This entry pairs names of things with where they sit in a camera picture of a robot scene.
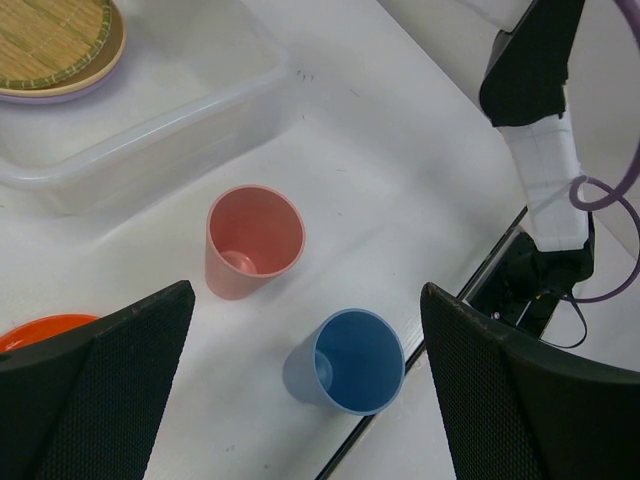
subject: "blue cup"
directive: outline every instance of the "blue cup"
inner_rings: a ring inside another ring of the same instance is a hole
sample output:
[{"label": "blue cup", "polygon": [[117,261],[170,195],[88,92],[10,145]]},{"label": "blue cup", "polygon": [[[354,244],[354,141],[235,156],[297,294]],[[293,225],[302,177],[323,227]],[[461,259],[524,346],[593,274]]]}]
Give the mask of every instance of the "blue cup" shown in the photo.
[{"label": "blue cup", "polygon": [[372,312],[334,313],[296,347],[283,380],[297,400],[352,415],[374,415],[400,393],[404,352],[398,336]]}]

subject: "orange plate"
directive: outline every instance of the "orange plate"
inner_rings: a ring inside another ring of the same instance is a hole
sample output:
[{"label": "orange plate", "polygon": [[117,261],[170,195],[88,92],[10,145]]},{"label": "orange plate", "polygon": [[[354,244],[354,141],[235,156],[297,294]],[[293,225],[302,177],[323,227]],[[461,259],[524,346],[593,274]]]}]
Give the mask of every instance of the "orange plate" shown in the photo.
[{"label": "orange plate", "polygon": [[97,319],[92,315],[67,314],[34,320],[0,337],[0,353],[41,342]]}]

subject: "black mesh panel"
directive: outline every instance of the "black mesh panel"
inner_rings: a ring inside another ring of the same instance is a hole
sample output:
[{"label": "black mesh panel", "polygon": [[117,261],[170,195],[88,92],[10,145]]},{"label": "black mesh panel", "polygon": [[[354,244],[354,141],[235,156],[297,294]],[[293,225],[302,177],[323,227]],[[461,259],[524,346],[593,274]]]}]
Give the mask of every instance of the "black mesh panel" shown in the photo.
[{"label": "black mesh panel", "polygon": [[142,479],[193,309],[188,283],[100,334],[35,462],[38,480]]},{"label": "black mesh panel", "polygon": [[469,322],[470,309],[428,284],[421,314],[440,410],[460,480],[548,478],[495,344]]}]

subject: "purple plate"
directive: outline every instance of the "purple plate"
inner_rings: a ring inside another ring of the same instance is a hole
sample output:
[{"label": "purple plate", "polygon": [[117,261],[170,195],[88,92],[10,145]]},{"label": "purple plate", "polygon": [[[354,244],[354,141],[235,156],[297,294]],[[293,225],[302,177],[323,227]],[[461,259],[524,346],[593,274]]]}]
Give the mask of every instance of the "purple plate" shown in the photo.
[{"label": "purple plate", "polygon": [[0,94],[0,102],[19,103],[22,105],[52,105],[54,103],[70,102],[71,100],[77,100],[85,95],[89,95],[102,85],[104,85],[109,78],[113,76],[113,72],[118,69],[116,65],[113,70],[107,73],[104,77],[98,80],[96,83],[89,85],[88,87],[78,90],[77,92],[65,93],[63,95],[54,95],[51,97],[16,97],[13,95]]}]

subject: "black cable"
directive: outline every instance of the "black cable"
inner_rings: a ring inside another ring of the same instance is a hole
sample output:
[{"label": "black cable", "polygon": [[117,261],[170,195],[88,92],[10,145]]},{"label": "black cable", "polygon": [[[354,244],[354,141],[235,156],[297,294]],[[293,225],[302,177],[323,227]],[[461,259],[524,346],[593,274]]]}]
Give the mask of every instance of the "black cable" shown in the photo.
[{"label": "black cable", "polygon": [[578,318],[580,319],[580,322],[582,323],[582,326],[584,327],[584,334],[582,335],[582,338],[580,340],[578,340],[576,343],[572,344],[572,345],[557,345],[555,343],[551,343],[551,342],[547,342],[546,340],[542,340],[541,338],[539,338],[538,340],[540,340],[542,343],[549,345],[551,347],[556,347],[556,348],[562,348],[563,350],[571,350],[572,348],[577,348],[580,345],[582,345],[585,340],[587,339],[587,335],[589,334],[589,327],[587,326],[587,320],[584,318],[584,314],[582,313],[582,310],[580,310],[580,305],[578,305],[578,302],[576,300],[576,298],[573,296],[573,293],[568,293],[566,295],[560,296],[560,298],[563,298],[564,300],[568,301],[569,303],[571,303],[571,305],[573,306],[573,309],[576,311],[576,313],[578,314]]}]

